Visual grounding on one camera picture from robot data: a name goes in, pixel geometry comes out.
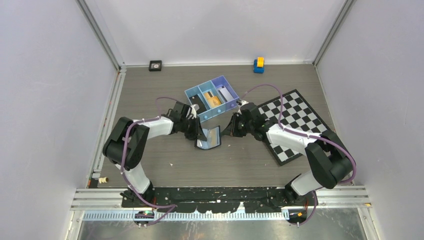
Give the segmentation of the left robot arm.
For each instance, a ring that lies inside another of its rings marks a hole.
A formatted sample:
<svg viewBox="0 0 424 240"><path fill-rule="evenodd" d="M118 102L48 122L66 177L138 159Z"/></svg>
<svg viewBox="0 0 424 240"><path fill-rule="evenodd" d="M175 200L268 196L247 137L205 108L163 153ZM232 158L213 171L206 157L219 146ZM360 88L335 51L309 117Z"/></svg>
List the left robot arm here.
<svg viewBox="0 0 424 240"><path fill-rule="evenodd" d="M153 184L143 170L141 159L148 140L183 133L189 141L207 137L193 106L176 101L166 114L142 120L121 117L106 142L102 154L116 165L128 187L135 193L134 200L141 207L153 202Z"/></svg>

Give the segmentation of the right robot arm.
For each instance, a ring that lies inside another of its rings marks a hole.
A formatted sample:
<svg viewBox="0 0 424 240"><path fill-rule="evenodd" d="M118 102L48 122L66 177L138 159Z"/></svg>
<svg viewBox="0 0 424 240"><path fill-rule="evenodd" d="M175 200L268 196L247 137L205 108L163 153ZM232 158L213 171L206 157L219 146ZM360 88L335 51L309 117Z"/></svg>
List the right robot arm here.
<svg viewBox="0 0 424 240"><path fill-rule="evenodd" d="M356 175L356 162L337 134L331 130L311 133L283 125L279 119L266 119L257 105L242 100L222 135L242 138L251 134L257 141L284 146L308 160L310 171L296 176L283 190L291 205L299 205L317 189L333 189Z"/></svg>

